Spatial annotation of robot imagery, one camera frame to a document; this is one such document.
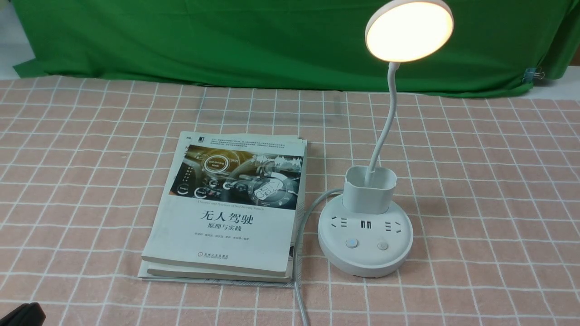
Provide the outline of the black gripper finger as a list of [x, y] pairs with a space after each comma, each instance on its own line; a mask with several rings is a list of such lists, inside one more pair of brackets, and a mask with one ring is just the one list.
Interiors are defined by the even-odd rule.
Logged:
[[46, 314], [38, 302], [25, 303], [6, 314], [0, 320], [1, 326], [42, 326]]

